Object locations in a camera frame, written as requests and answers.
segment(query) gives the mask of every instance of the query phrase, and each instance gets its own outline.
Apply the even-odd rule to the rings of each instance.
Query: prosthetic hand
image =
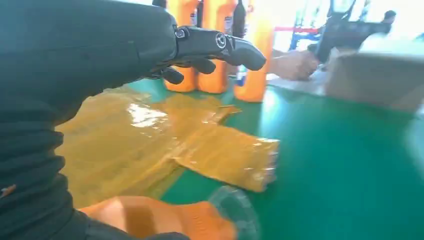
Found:
[[[183,26],[161,7],[118,0],[16,0],[0,3],[0,93],[50,106],[55,124],[88,96],[140,78],[177,84],[170,66],[211,73],[210,59],[258,70],[249,42]]]
[[[147,78],[164,77],[173,84],[179,84],[184,76],[169,66],[194,67],[201,73],[210,74],[215,70],[210,59],[226,61],[233,66],[245,65],[255,71],[266,62],[264,55],[250,42],[219,31],[182,26],[175,29],[175,37],[175,57],[159,63]]]

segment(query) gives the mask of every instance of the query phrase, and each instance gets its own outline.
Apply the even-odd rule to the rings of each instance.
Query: yellow plastic bag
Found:
[[[278,141],[220,125],[237,108],[182,94],[148,102],[130,89],[108,91],[57,127],[64,144],[56,153],[78,208],[114,196],[159,198],[181,166],[256,192],[273,180]]]

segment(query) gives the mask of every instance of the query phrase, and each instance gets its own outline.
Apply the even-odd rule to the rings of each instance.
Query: orange plastic bottle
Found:
[[[193,23],[191,15],[196,10],[199,0],[168,0],[166,8],[176,20],[178,26],[188,26]],[[194,68],[176,67],[184,80],[180,84],[172,84],[165,81],[168,90],[175,92],[191,92],[196,88],[196,72]]]
[[[225,32],[225,19],[232,16],[237,0],[205,0],[203,4],[202,28]],[[211,74],[198,75],[198,89],[212,94],[220,94],[227,89],[227,64],[213,60],[216,69]]]
[[[265,65],[258,71],[239,67],[234,86],[234,95],[245,102],[262,102],[267,86],[267,73],[274,45],[274,24],[269,1],[255,1],[253,12],[247,17],[246,40],[255,45],[266,57]]]

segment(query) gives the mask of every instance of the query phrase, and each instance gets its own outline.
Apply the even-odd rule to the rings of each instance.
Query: green work surface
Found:
[[[159,81],[132,87],[154,100],[171,94]],[[245,191],[261,239],[424,239],[423,119],[274,86],[262,104],[235,100],[231,90],[217,97],[242,109],[227,126],[280,140],[276,181]],[[204,201],[222,185],[186,170],[162,199]]]

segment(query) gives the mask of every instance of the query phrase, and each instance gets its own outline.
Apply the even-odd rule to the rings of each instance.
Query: red bar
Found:
[[[277,26],[275,31],[283,32],[296,32],[296,33],[310,33],[317,34],[319,33],[317,28],[301,28],[301,27],[290,27],[290,26]]]

